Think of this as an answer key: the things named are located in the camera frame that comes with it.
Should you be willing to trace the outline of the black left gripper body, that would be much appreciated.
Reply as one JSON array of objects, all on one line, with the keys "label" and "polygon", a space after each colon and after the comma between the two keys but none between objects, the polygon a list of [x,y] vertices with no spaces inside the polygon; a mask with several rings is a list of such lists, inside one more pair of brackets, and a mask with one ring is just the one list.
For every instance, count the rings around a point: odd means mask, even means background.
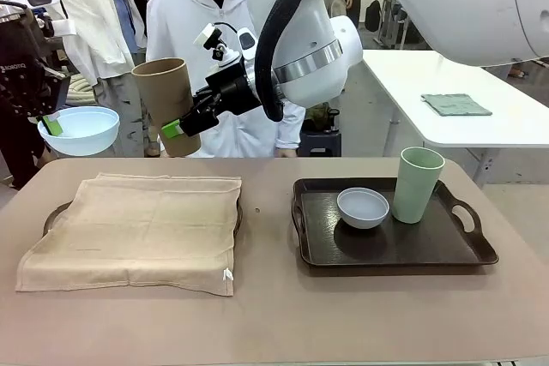
[{"label": "black left gripper body", "polygon": [[30,8],[14,6],[0,19],[0,102],[16,115],[43,117],[61,109],[69,91],[69,60],[51,19],[39,24]]}]

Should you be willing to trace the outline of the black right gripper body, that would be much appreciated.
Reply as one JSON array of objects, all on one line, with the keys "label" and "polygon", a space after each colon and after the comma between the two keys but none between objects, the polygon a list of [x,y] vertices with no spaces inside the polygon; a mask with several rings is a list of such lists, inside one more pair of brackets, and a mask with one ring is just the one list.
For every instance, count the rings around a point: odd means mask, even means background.
[{"label": "black right gripper body", "polygon": [[259,98],[250,86],[243,60],[209,75],[206,82],[205,87],[221,93],[221,102],[218,105],[193,105],[193,107],[213,106],[222,113],[230,112],[239,116],[261,106]]}]

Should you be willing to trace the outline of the light blue bowl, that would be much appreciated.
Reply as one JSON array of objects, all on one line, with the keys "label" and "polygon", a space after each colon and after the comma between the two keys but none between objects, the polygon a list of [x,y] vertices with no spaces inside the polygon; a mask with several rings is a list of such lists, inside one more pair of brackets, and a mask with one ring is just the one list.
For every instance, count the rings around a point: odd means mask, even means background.
[{"label": "light blue bowl", "polygon": [[78,106],[62,109],[61,135],[48,135],[38,121],[38,131],[55,151],[76,157],[91,156],[109,148],[118,137],[119,115],[101,106]]}]

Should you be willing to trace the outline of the brown tall cup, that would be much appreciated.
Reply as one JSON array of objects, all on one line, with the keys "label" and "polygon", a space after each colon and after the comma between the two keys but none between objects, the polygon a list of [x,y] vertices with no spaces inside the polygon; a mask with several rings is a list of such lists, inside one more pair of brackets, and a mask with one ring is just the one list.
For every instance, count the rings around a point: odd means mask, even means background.
[{"label": "brown tall cup", "polygon": [[131,74],[166,153],[186,157],[201,147],[200,135],[188,136],[179,119],[193,106],[186,63],[181,58],[162,58],[135,66]]}]

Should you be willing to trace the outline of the beige cloth mat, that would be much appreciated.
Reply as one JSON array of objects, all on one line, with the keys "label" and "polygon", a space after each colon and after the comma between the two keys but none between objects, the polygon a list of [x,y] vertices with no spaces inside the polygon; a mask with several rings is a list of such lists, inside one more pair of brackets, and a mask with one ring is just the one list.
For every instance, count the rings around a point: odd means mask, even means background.
[{"label": "beige cloth mat", "polygon": [[21,258],[16,290],[174,286],[230,297],[242,181],[100,173]]}]

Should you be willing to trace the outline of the white bowl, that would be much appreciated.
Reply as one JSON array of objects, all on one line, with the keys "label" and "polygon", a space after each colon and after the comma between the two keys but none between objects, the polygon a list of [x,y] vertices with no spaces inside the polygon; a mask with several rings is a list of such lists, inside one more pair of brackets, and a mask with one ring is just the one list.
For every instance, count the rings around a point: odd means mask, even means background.
[{"label": "white bowl", "polygon": [[384,196],[367,188],[342,190],[336,198],[341,219],[353,228],[370,230],[379,226],[389,214]]}]

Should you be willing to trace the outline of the pale green tall cup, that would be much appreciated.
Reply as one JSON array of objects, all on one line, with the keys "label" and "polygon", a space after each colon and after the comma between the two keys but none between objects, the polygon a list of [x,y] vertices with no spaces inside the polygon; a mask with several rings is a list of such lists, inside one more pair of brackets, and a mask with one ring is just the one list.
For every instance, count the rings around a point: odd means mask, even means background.
[{"label": "pale green tall cup", "polygon": [[429,148],[401,151],[392,204],[395,219],[410,225],[421,221],[444,166],[444,157]]}]

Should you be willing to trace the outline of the green cloth mat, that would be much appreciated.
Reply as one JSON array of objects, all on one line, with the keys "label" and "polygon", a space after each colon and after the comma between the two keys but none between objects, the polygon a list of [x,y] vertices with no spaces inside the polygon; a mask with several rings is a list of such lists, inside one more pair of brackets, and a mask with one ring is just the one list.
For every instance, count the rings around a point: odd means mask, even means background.
[{"label": "green cloth mat", "polygon": [[489,117],[492,115],[491,111],[464,93],[423,94],[421,100],[441,117]]}]

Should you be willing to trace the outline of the dark brown serving tray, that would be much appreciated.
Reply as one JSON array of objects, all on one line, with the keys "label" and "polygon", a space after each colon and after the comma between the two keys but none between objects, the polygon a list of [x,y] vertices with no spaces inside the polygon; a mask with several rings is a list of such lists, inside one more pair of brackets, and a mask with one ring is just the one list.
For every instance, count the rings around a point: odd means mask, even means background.
[{"label": "dark brown serving tray", "polygon": [[293,185],[293,224],[299,251],[311,267],[481,267],[498,262],[480,216],[437,182],[423,219],[414,225],[393,217],[360,230],[346,224],[336,204],[352,187],[373,189],[392,201],[393,177],[305,178]]},{"label": "dark brown serving tray", "polygon": [[[44,237],[50,231],[50,229],[53,227],[53,224],[56,221],[56,219],[61,215],[62,212],[66,211],[71,204],[72,204],[72,201],[66,202],[66,203],[60,205],[59,207],[57,207],[55,210],[53,210],[49,214],[49,216],[47,217],[47,219],[45,221],[45,224],[44,224],[42,237]],[[243,219],[243,210],[242,210],[242,207],[239,204],[239,200],[237,200],[237,202],[236,202],[236,207],[237,207],[237,220],[236,220],[234,230],[232,232],[233,237],[237,236],[239,227],[241,226],[241,222],[242,222],[242,219]]]}]

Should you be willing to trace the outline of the person in dark clothes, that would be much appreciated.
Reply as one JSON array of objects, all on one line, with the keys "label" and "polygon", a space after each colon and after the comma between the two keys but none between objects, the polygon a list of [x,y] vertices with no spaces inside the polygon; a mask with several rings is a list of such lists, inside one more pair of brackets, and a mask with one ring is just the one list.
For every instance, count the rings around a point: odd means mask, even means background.
[{"label": "person in dark clothes", "polygon": [[17,190],[22,189],[41,167],[54,160],[35,124],[1,111],[0,152],[13,178],[11,185]]}]

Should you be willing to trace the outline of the person in white hoodie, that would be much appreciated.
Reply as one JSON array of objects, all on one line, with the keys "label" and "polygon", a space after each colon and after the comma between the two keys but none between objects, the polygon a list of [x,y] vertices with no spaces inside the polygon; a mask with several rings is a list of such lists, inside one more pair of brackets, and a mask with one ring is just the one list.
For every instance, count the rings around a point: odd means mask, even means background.
[{"label": "person in white hoodie", "polygon": [[[246,0],[149,0],[147,58],[181,58],[187,64],[192,89],[205,87],[214,61],[208,51],[193,42],[207,24],[215,22],[222,25],[223,40],[235,48],[235,30],[252,27]],[[195,157],[277,157],[278,123],[270,121],[263,109],[239,116],[224,112],[219,121],[216,127],[201,134],[202,146]]]}]

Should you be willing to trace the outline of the person in white overshirt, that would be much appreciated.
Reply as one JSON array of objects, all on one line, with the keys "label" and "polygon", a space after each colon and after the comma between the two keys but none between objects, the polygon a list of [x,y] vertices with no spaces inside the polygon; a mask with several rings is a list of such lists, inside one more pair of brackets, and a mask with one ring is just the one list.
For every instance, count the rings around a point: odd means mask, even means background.
[{"label": "person in white overshirt", "polygon": [[147,45],[145,24],[134,0],[61,0],[75,24],[64,39],[69,60],[94,90],[98,105],[119,115],[118,157],[141,158],[148,142],[147,123],[131,75],[134,58]]}]

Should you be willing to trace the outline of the olive cloth bundle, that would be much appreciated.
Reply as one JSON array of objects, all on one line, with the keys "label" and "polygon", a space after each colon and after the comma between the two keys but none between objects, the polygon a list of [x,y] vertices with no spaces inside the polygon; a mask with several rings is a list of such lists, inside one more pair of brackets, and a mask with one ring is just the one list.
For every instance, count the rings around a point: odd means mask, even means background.
[{"label": "olive cloth bundle", "polygon": [[328,102],[315,105],[305,112],[303,130],[324,133],[335,131],[335,118],[339,115],[340,110],[332,108]]}]

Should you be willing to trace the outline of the black stool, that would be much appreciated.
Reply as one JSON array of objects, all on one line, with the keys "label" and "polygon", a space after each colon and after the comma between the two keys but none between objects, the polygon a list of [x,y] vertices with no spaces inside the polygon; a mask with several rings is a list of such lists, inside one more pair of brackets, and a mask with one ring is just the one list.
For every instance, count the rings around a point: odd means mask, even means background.
[{"label": "black stool", "polygon": [[342,134],[339,130],[330,132],[302,131],[300,133],[299,157],[340,157]]}]

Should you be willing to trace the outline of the white side table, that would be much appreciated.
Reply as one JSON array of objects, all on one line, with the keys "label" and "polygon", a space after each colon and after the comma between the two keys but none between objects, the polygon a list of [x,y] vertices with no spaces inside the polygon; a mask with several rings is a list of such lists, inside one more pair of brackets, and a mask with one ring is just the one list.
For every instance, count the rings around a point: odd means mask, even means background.
[{"label": "white side table", "polygon": [[[364,50],[363,60],[428,144],[462,148],[549,148],[549,108],[482,68],[435,51]],[[465,93],[489,117],[441,117],[424,94]]]}]

